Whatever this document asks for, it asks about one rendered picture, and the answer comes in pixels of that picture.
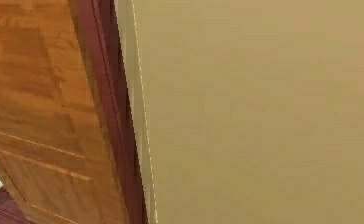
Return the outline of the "orange wooden room door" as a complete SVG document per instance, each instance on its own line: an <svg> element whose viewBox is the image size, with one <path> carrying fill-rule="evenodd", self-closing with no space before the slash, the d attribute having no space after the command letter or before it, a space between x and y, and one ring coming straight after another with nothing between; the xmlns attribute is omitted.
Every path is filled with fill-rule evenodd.
<svg viewBox="0 0 364 224"><path fill-rule="evenodd" d="M114 0L0 0L0 179L34 224L149 224Z"/></svg>

